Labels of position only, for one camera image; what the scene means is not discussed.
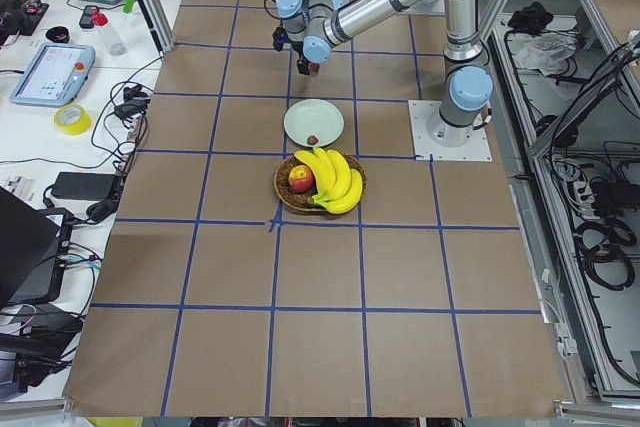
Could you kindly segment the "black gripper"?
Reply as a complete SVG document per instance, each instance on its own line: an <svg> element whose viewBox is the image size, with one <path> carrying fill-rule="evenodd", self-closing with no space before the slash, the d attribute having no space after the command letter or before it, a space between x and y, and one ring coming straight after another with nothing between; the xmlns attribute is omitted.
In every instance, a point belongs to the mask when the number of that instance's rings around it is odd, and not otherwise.
<svg viewBox="0 0 640 427"><path fill-rule="evenodd" d="M311 73L311 62L304 55L303 45L295 44L294 50L298 54L298 59L296 61L298 73L301 75L309 75Z"/></svg>

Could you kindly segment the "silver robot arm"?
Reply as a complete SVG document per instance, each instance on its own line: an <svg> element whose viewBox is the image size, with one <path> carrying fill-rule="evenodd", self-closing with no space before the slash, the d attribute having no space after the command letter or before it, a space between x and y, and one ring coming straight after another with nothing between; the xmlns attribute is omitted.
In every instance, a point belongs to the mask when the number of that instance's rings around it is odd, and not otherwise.
<svg viewBox="0 0 640 427"><path fill-rule="evenodd" d="M298 54L297 67L308 75L331 52L395 15L444 16L448 68L470 65L486 51L478 25L477 0L272 0L278 26L272 46L289 45Z"/></svg>

